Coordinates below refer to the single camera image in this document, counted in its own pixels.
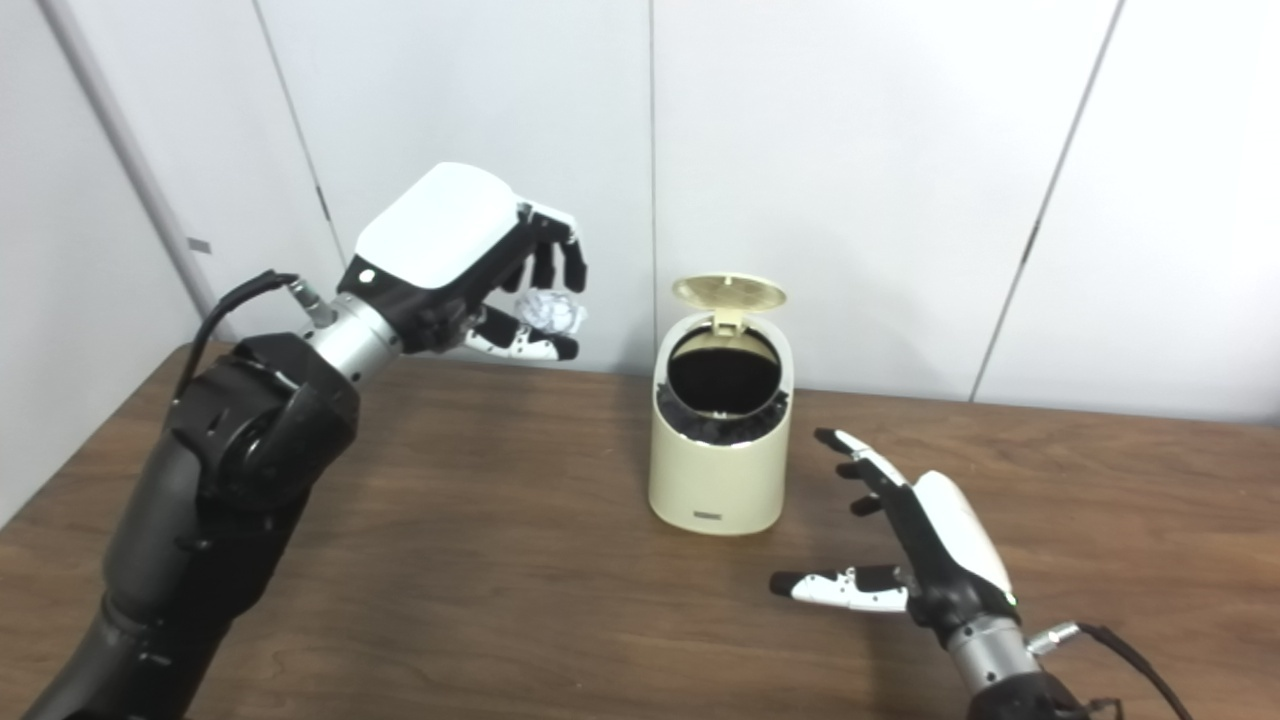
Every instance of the robotic arm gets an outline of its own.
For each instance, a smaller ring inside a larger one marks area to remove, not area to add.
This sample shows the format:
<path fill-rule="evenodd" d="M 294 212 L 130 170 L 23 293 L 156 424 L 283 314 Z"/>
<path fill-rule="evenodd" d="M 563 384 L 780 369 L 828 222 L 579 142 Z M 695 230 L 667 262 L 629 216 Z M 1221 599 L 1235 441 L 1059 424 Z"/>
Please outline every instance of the robotic arm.
<path fill-rule="evenodd" d="M 402 354 L 466 345 L 529 360 L 577 345 L 484 304 L 498 287 L 586 286 L 573 218 L 467 165 L 436 165 L 360 236 L 324 301 L 264 273 L 201 325 L 164 429 L 104 562 L 106 592 L 76 653 L 27 720 L 179 720 L 221 638 L 266 589 L 312 483 L 356 437 L 358 388 Z M 195 374 L 218 320 L 287 287 L 311 316 L 251 337 Z"/>
<path fill-rule="evenodd" d="M 852 459 L 836 471 L 863 480 L 870 495 L 856 516 L 883 511 L 906 551 L 908 568 L 855 566 L 844 571 L 776 573 L 769 588 L 783 597 L 873 612 L 906 612 L 933 630 L 969 691 L 969 720 L 1082 720 L 1120 701 L 1080 703 L 1039 657 L 1082 633 L 1107 644 L 1152 680 L 1181 720 L 1190 715 L 1172 689 L 1107 628 L 1064 623 L 1023 637 L 1009 573 L 960 488 L 931 470 L 913 486 L 869 445 L 842 430 L 815 437 Z"/>

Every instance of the cable connector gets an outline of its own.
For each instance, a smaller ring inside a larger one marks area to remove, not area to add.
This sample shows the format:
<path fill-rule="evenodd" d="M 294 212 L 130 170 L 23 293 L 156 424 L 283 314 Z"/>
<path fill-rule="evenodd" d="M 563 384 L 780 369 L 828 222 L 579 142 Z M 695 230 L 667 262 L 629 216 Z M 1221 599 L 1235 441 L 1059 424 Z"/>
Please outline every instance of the cable connector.
<path fill-rule="evenodd" d="M 1028 638 L 1027 652 L 1043 657 L 1079 634 L 1080 626 L 1074 621 L 1060 623 Z"/>
<path fill-rule="evenodd" d="M 320 293 L 311 287 L 311 283 L 298 278 L 288 284 L 289 295 L 298 301 L 302 310 L 311 318 L 316 329 L 324 329 L 338 320 L 338 311 L 329 306 Z"/>

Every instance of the trash can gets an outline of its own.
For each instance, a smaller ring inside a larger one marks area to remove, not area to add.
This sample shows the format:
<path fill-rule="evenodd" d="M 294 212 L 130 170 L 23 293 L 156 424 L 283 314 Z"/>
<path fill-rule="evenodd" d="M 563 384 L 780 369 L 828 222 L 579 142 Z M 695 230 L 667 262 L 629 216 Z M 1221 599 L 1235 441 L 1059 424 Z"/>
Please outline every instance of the trash can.
<path fill-rule="evenodd" d="M 658 350 L 649 505 L 695 533 L 758 533 L 782 512 L 795 375 L 786 337 L 755 313 L 786 293 L 732 273 L 672 290 L 703 311 L 676 323 Z"/>

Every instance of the white wall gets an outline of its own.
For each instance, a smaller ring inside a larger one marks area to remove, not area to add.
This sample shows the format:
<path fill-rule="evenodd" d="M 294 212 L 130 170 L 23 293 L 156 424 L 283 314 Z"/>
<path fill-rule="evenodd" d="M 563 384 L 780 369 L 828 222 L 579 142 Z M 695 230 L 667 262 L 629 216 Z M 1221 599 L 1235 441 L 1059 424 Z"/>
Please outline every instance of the white wall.
<path fill-rule="evenodd" d="M 270 49 L 250 0 L 54 0 L 155 174 L 214 295 L 268 268 L 333 290 L 344 263 L 325 220 Z M 234 334 L 306 318 L 284 293 L 232 314 Z"/>
<path fill-rule="evenodd" d="M 671 282 L 730 269 L 790 292 L 801 386 L 945 398 L 978 382 L 1115 9 L 262 0 L 260 27 L 251 0 L 51 1 L 218 291 L 266 265 L 332 286 L 365 223 L 461 160 L 579 215 L 572 368 L 649 372 L 687 311 Z M 978 400 L 1280 415 L 1266 6 L 1129 0 Z M 298 318 L 279 296 L 232 324 Z"/>
<path fill-rule="evenodd" d="M 652 366 L 645 0 L 261 6 L 348 252 L 433 165 L 479 165 L 577 217 L 591 316 L 572 368 Z"/>
<path fill-rule="evenodd" d="M 33 0 L 0 3 L 0 524 L 196 328 Z"/>
<path fill-rule="evenodd" d="M 1280 423 L 1280 6 L 1129 0 L 978 400 Z"/>
<path fill-rule="evenodd" d="M 801 387 L 968 398 L 1114 0 L 657 0 L 660 328 L 778 282 Z"/>

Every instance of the open lid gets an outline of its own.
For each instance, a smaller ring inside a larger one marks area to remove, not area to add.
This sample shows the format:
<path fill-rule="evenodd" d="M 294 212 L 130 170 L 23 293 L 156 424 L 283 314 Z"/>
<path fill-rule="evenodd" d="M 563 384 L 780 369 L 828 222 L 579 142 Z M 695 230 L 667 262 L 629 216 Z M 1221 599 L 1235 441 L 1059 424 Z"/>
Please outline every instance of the open lid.
<path fill-rule="evenodd" d="M 671 286 L 676 297 L 714 314 L 718 336 L 742 333 L 746 313 L 763 313 L 787 301 L 787 293 L 772 282 L 739 273 L 709 273 L 681 278 Z"/>

